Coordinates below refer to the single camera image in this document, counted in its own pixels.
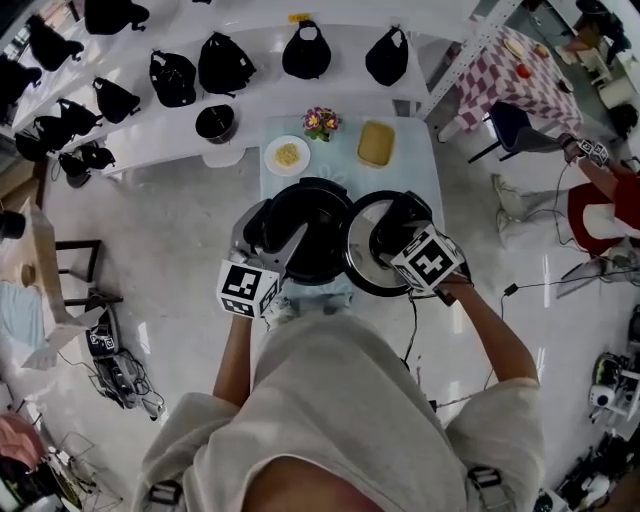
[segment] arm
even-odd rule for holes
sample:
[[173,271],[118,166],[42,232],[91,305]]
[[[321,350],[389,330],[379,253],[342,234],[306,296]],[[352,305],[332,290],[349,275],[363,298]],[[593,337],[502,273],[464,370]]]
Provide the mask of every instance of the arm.
[[242,407],[251,386],[251,318],[234,315],[213,396]]
[[469,316],[499,382],[519,377],[538,381],[536,365],[527,347],[471,285],[456,280],[442,286],[460,301]]
[[611,202],[614,201],[618,180],[615,176],[601,169],[588,158],[582,158],[578,161],[578,167],[584,175],[589,178],[600,192],[607,196]]

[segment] food on plate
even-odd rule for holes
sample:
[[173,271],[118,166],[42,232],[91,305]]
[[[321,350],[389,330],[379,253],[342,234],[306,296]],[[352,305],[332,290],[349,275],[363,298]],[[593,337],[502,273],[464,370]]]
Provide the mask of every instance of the food on plate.
[[300,161],[298,147],[292,142],[288,142],[276,149],[275,160],[282,167],[293,167]]

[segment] checkered tablecloth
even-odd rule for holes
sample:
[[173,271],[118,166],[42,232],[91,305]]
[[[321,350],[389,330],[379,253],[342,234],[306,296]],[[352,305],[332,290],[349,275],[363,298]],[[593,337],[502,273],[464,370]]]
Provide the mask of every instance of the checkered tablecloth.
[[[505,38],[522,44],[525,49],[522,59],[507,50]],[[543,58],[536,54],[533,51],[536,44],[524,34],[502,26],[498,37],[460,76],[457,83],[460,107],[455,119],[465,131],[475,129],[491,106],[503,101],[542,119],[557,120],[578,133],[582,115],[575,97],[558,87],[558,82],[564,79],[560,68],[551,55]],[[516,73],[521,62],[531,70],[530,78],[521,78]]]

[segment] black chair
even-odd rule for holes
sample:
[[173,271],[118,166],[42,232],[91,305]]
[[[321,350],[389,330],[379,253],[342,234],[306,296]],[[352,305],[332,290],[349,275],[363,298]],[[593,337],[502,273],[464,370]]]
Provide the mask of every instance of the black chair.
[[500,158],[501,162],[521,151],[551,153],[561,149],[556,139],[534,130],[527,113],[518,107],[498,101],[489,110],[489,119],[493,123],[498,141],[471,158],[470,164],[499,146],[509,152]]

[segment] sneaker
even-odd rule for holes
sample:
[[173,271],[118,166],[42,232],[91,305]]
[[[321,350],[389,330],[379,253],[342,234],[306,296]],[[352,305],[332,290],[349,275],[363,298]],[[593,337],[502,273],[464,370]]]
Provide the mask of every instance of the sneaker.
[[576,57],[575,53],[566,51],[562,46],[556,46],[554,49],[567,66],[573,66],[578,63],[578,57]]
[[502,210],[513,220],[522,220],[525,216],[524,201],[517,189],[507,185],[500,174],[491,175],[493,190],[498,194]]
[[498,230],[498,233],[502,233],[510,222],[511,219],[509,218],[509,215],[507,215],[507,212],[500,208],[496,213],[496,229]]

